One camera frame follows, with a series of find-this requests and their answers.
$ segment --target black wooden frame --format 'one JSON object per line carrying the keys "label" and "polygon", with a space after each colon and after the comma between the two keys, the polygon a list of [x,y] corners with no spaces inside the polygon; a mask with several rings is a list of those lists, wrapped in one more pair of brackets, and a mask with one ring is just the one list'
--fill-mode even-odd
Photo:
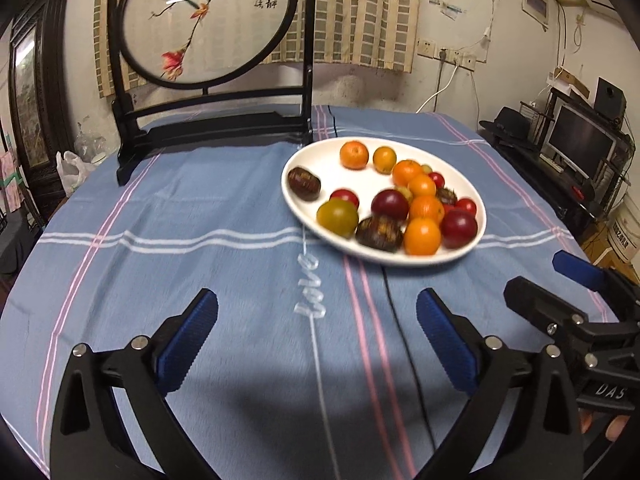
{"label": "black wooden frame", "polygon": [[[18,160],[25,179],[31,185],[33,199],[47,218],[65,197],[58,171],[56,153],[71,150],[71,134],[66,101],[63,33],[66,0],[27,0],[14,18],[9,55],[9,105]],[[22,142],[15,93],[15,51],[35,28],[34,78],[38,118],[48,162],[30,165]]]}
{"label": "black wooden frame", "polygon": [[[201,89],[202,95],[178,99],[135,109],[131,96],[124,89],[124,80],[120,66],[120,55],[127,61],[133,61],[130,66],[139,70],[132,55],[128,52],[122,39],[122,22],[127,0],[107,0],[107,29],[109,32],[109,51],[111,73],[115,99],[112,103],[113,116],[120,135],[120,151],[118,152],[118,169],[116,177],[123,186],[129,179],[136,166],[153,150],[168,146],[177,146],[203,140],[232,139],[238,137],[270,136],[274,140],[288,140],[290,142],[309,144],[312,141],[311,125],[311,95],[313,85],[313,53],[314,27],[316,18],[316,0],[305,0],[305,30],[302,85],[276,88],[263,88],[236,92],[222,92],[209,94],[209,88],[228,82],[264,60],[277,46],[286,34],[295,13],[297,0],[289,0],[289,7],[283,25],[263,51],[237,70],[212,81],[202,83],[180,84],[171,81],[152,78],[152,82],[166,88]],[[239,114],[221,116],[204,120],[189,121],[187,123],[166,124],[156,126],[149,131],[141,130],[138,118],[149,116],[168,110],[175,110],[187,106],[200,105],[229,100],[243,100],[272,96],[299,95],[302,99],[301,111],[297,115],[282,116],[276,112],[262,112],[253,114]]]}

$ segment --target blue gripper pad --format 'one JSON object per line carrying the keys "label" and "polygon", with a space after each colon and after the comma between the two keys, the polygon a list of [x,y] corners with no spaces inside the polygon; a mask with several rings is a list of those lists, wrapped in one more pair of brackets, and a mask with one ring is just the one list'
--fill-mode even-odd
{"label": "blue gripper pad", "polygon": [[563,276],[594,292],[605,288],[605,277],[602,269],[591,265],[589,262],[569,254],[566,251],[558,251],[554,254],[554,269]]}
{"label": "blue gripper pad", "polygon": [[158,329],[156,386],[163,396],[180,388],[217,320],[218,298],[203,288],[180,316],[168,318]]}
{"label": "blue gripper pad", "polygon": [[429,339],[453,387],[471,397],[478,389],[479,364],[469,346],[458,335],[452,323],[452,314],[443,309],[448,310],[435,292],[425,289],[418,294],[415,310],[424,335]]}

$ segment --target pink stripe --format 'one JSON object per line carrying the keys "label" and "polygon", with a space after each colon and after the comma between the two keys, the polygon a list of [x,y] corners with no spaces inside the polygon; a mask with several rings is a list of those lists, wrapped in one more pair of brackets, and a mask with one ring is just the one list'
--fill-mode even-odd
{"label": "pink stripe", "polygon": [[360,309],[360,303],[358,302],[358,296],[356,295],[356,288],[353,284],[353,276],[351,275],[351,267],[349,266],[349,260],[344,255],[344,274],[347,278],[347,284],[349,286],[349,292],[351,293],[351,305],[353,306],[353,315],[356,319],[356,327],[358,329],[358,340],[360,342],[360,353],[362,354],[362,361],[364,363],[365,375],[367,376],[367,385],[369,386],[369,392],[371,394],[371,403],[373,404],[373,412],[376,417],[376,425],[378,427],[378,433],[382,440],[382,447],[385,449],[386,456],[391,464],[391,469],[396,480],[402,480],[402,473],[396,462],[396,457],[389,444],[389,437],[386,434],[385,419],[382,415],[382,407],[380,400],[378,399],[378,392],[376,391],[376,383],[373,378],[373,370],[371,368],[371,359],[369,357],[369,349],[367,349],[367,335],[364,330],[364,321],[362,319],[362,310]]}
{"label": "pink stripe", "polygon": [[[40,385],[40,397],[38,399],[38,409],[36,411],[36,430],[40,433],[40,450],[42,452],[43,457],[45,454],[45,436],[46,436],[46,426],[47,426],[47,418],[49,416],[49,399],[50,399],[50,391],[51,391],[51,380],[53,375],[53,366],[56,360],[56,351],[58,348],[58,337],[62,333],[62,329],[64,328],[66,322],[66,316],[68,316],[71,304],[76,296],[78,288],[84,279],[84,276],[89,268],[91,262],[93,261],[95,255],[98,252],[98,249],[102,245],[104,241],[104,236],[109,232],[114,222],[118,218],[118,215],[124,208],[125,204],[129,201],[131,195],[138,187],[138,184],[142,181],[143,177],[146,175],[151,166],[158,160],[159,155],[154,156],[146,168],[140,173],[140,175],[134,179],[126,188],[124,193],[121,195],[120,199],[116,202],[116,205],[113,207],[111,213],[107,216],[102,226],[98,230],[98,233],[95,235],[92,240],[92,244],[87,249],[87,252],[82,259],[80,267],[76,271],[76,275],[74,276],[69,291],[66,295],[65,301],[60,309],[58,314],[58,320],[54,326],[53,332],[51,333],[51,338],[49,341],[49,349],[47,351],[47,360],[45,363],[45,368],[42,375],[42,383]],[[44,390],[47,391],[46,401],[44,404],[42,403]],[[44,406],[44,416],[42,417],[42,428],[40,428],[40,411]]]}
{"label": "pink stripe", "polygon": [[409,438],[407,437],[406,430],[404,428],[404,422],[402,421],[402,412],[400,410],[400,405],[398,403],[398,396],[396,395],[394,377],[393,377],[393,374],[391,373],[391,365],[389,364],[389,357],[386,352],[385,334],[382,331],[382,323],[380,323],[378,310],[376,309],[376,304],[374,303],[373,297],[371,295],[369,280],[367,279],[367,273],[365,272],[364,264],[362,263],[362,260],[359,260],[359,263],[360,263],[360,277],[362,279],[362,285],[364,287],[364,295],[367,298],[369,311],[371,313],[371,317],[373,318],[373,327],[376,332],[378,349],[380,350],[380,357],[382,359],[382,369],[384,370],[384,373],[385,373],[386,387],[389,390],[389,396],[391,398],[391,407],[394,414],[394,420],[396,422],[396,428],[398,428],[398,435],[400,437],[400,442],[402,444],[402,451],[404,452],[404,459],[406,460],[406,465],[409,469],[409,473],[411,477],[413,478],[418,474],[418,472],[416,471],[416,468],[415,468],[414,456],[411,452],[411,445],[409,444]]}
{"label": "pink stripe", "polygon": [[324,116],[324,110],[322,110],[321,105],[316,107],[316,112],[318,113],[318,140],[328,139],[328,134],[326,132],[326,121],[324,122],[324,126],[320,123],[320,113],[322,112],[322,116]]}
{"label": "pink stripe", "polygon": [[326,112],[324,111],[324,107],[322,105],[320,105],[320,110],[322,112],[322,122],[323,124],[323,128],[324,128],[324,138],[328,139],[329,138],[329,130],[326,127]]}
{"label": "pink stripe", "polygon": [[314,105],[314,111],[316,112],[316,124],[318,124],[318,129],[316,130],[316,132],[318,133],[318,140],[322,140],[320,127],[320,107],[318,105]]}
{"label": "pink stripe", "polygon": [[[460,140],[469,140],[462,133],[460,133],[457,129],[455,129],[451,124],[449,124],[449,122],[446,119],[444,119],[442,116],[440,116],[438,114],[431,114],[431,115],[434,115],[436,118],[438,118],[438,120],[444,125],[444,127],[446,127],[447,130],[449,130],[458,139],[460,139]],[[546,227],[550,228],[551,231],[554,234],[556,234],[556,239],[558,240],[558,242],[560,243],[562,248],[565,251],[567,251],[567,252],[569,252],[571,254],[575,254],[572,251],[571,246],[564,240],[564,238],[558,236],[558,231],[557,231],[558,228],[554,226],[553,222],[546,216],[544,211],[542,211],[542,209],[540,209],[538,207],[538,205],[535,202],[533,202],[532,198],[527,194],[527,192],[524,189],[522,189],[513,179],[511,179],[511,177],[509,177],[509,175],[507,175],[502,170],[502,168],[500,166],[498,166],[498,164],[489,155],[487,155],[485,152],[483,152],[480,148],[478,148],[474,144],[468,144],[468,146],[472,150],[474,150],[476,153],[478,153],[478,155],[480,155],[482,158],[484,158],[486,163],[489,165],[489,167],[492,168],[492,170],[494,170],[494,172],[498,175],[498,177],[503,182],[505,182],[507,184],[507,186],[511,187],[511,189],[513,189],[521,197],[521,199],[523,199],[523,201],[527,205],[527,207],[529,207],[529,209],[538,218],[540,218],[540,220],[542,221],[542,223]],[[589,292],[589,295],[590,295],[591,299],[593,300],[593,303],[595,304],[597,309],[600,311],[600,313],[602,315],[603,322],[607,322],[607,311],[606,311],[606,308],[604,307],[604,305],[602,304],[602,300],[593,291],[589,290],[588,292]]]}

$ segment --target black hat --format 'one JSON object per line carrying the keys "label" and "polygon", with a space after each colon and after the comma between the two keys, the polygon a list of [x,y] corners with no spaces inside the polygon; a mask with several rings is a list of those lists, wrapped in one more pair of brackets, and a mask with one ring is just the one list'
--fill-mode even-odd
{"label": "black hat", "polygon": [[513,108],[502,108],[494,122],[480,121],[480,126],[506,142],[517,145],[526,144],[527,147],[531,144],[527,140],[529,120]]}

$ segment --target tangerine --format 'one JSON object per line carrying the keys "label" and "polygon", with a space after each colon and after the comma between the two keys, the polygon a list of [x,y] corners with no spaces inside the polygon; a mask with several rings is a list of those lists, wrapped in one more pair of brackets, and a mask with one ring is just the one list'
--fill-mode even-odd
{"label": "tangerine", "polygon": [[391,170],[396,165],[398,156],[396,152],[388,146],[380,146],[373,152],[373,166],[378,173],[383,175],[391,174]]}
{"label": "tangerine", "polygon": [[420,174],[424,172],[415,160],[401,160],[391,171],[394,184],[399,187],[407,187],[409,181]]}
{"label": "tangerine", "polygon": [[442,234],[431,218],[416,218],[404,231],[404,252],[409,256],[431,256],[438,251]]}
{"label": "tangerine", "polygon": [[431,179],[431,177],[425,175],[424,173],[413,177],[409,181],[407,187],[409,188],[409,191],[411,191],[413,196],[435,196],[437,191],[435,182]]}
{"label": "tangerine", "polygon": [[369,161],[369,150],[359,140],[345,142],[340,148],[340,163],[349,170],[363,170]]}
{"label": "tangerine", "polygon": [[440,225],[444,213],[444,206],[436,197],[431,195],[417,196],[409,208],[409,222],[415,218],[430,218]]}

